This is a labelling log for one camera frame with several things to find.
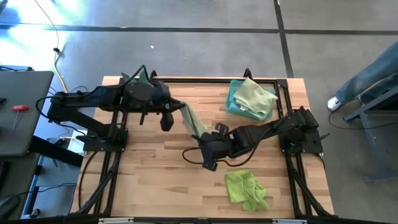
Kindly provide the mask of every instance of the white cable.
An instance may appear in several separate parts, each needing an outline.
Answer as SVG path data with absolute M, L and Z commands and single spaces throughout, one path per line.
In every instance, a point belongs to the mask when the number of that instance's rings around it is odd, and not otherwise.
M 57 28 L 55 28 L 54 23 L 52 22 L 52 20 L 51 20 L 51 18 L 49 17 L 49 15 L 47 15 L 47 13 L 44 11 L 44 9 L 42 8 L 42 6 L 40 6 L 40 4 L 39 4 L 36 0 L 33 0 L 33 1 L 36 2 L 37 6 L 40 7 L 40 9 L 44 12 L 45 16 L 47 16 L 47 18 L 48 18 L 49 21 L 51 22 L 51 25 L 52 25 L 52 27 L 54 28 L 55 33 L 57 34 L 57 48 L 56 48 L 56 49 L 59 51 L 60 37 L 59 37 L 59 35 L 58 35 Z M 65 82 L 63 81 L 63 78 L 62 78 L 62 76 L 60 75 L 60 72 L 58 71 L 58 68 L 57 68 L 57 61 L 58 61 L 58 59 L 59 59 L 59 57 L 57 57 L 58 52 L 57 52 L 55 49 L 54 49 L 54 51 L 55 51 L 55 55 L 54 55 L 54 68 L 55 68 L 55 71 L 56 71 L 56 73 L 57 73 L 57 75 L 58 75 L 58 77 L 59 77 L 59 79 L 60 79 L 60 81 L 61 81 L 61 83 L 62 83 L 63 90 L 65 90 L 65 93 L 68 93 L 67 86 L 66 86 Z

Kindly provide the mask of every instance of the gray floor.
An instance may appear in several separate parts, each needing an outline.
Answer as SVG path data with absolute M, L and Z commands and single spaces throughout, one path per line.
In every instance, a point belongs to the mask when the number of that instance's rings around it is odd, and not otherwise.
M 273 0 L 39 2 L 56 24 L 63 25 L 278 28 Z M 396 0 L 279 2 L 286 29 L 398 30 Z M 33 1 L 10 0 L 0 14 L 0 23 L 20 22 L 49 23 Z M 132 73 L 142 64 L 149 70 L 157 70 L 159 75 L 238 77 L 249 67 L 255 77 L 287 77 L 280 36 L 276 33 L 61 31 L 59 34 L 63 57 L 58 67 L 69 89 L 84 85 L 92 90 L 103 76 Z M 364 131 L 333 128 L 328 124 L 326 108 L 327 100 L 341 84 L 397 41 L 398 35 L 287 34 L 286 39 L 294 77 L 305 79 L 320 132 L 331 133 L 323 147 L 336 214 L 398 222 L 398 179 L 364 183 L 363 175 L 374 170 Z M 0 49 L 7 52 L 0 54 L 0 64 L 53 70 L 55 43 L 56 35 L 50 30 L 32 26 L 0 30 Z M 62 89 L 56 78 L 52 87 Z M 333 116 L 333 121 L 346 125 L 340 118 L 358 106 L 358 102 L 350 103 Z M 63 132 L 63 128 L 40 119 L 36 135 L 50 138 Z M 71 173 L 71 178 L 76 176 L 75 172 L 58 171 L 64 175 Z

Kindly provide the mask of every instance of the lime green towel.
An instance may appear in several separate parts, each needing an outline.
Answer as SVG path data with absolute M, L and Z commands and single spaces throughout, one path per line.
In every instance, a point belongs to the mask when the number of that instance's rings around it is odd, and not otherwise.
M 259 185 L 253 173 L 248 170 L 231 171 L 225 174 L 225 186 L 229 201 L 242 202 L 243 210 L 255 212 L 267 210 L 268 204 L 264 200 L 267 190 Z
M 187 102 L 182 103 L 184 103 L 185 106 L 181 108 L 180 111 L 184 120 L 185 128 L 190 134 L 194 134 L 200 138 L 203 133 L 207 132 L 207 126 L 197 116 Z
M 274 108 L 274 103 L 278 100 L 278 97 L 265 91 L 250 78 L 245 79 L 235 92 L 234 98 L 241 108 L 247 108 L 260 121 L 267 118 L 267 115 Z

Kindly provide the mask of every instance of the jeans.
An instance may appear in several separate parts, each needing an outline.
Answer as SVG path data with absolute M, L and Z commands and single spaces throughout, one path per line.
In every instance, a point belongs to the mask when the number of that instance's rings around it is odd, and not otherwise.
M 359 95 L 362 103 L 366 104 L 397 85 L 398 42 L 395 42 L 372 64 L 344 83 L 336 92 L 336 97 L 345 103 Z

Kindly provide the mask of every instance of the microfiber cloth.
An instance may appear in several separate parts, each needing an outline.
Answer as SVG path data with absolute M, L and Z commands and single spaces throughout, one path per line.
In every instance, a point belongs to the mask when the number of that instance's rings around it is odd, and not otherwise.
M 197 116 L 187 102 L 182 103 L 184 103 L 185 106 L 181 108 L 180 111 L 184 120 L 185 128 L 190 134 L 194 134 L 200 138 L 203 133 L 207 132 L 207 126 Z
M 265 120 L 271 118 L 273 110 L 270 110 L 270 112 L 267 114 L 267 116 L 265 118 L 261 118 L 261 120 L 257 116 L 254 116 L 254 113 L 252 111 L 250 111 L 249 109 L 245 108 L 245 110 L 241 110 L 241 106 L 239 106 L 236 103 L 234 95 L 235 95 L 235 92 L 241 87 L 242 84 L 243 84 L 243 81 L 241 81 L 241 80 L 231 80 L 231 83 L 229 84 L 228 96 L 225 101 L 225 110 L 228 113 L 245 116 L 247 118 L 256 119 L 258 121 L 265 121 Z M 261 86 L 261 88 L 263 88 L 265 91 L 275 95 L 275 90 L 273 88 L 266 87 L 266 86 Z
M 273 110 L 274 103 L 278 100 L 278 97 L 265 91 L 250 78 L 245 79 L 233 97 L 239 106 L 247 108 L 260 121 L 267 118 Z
M 257 182 L 251 171 L 231 171 L 224 178 L 230 202 L 242 202 L 243 210 L 248 212 L 269 208 L 264 200 L 267 190 Z

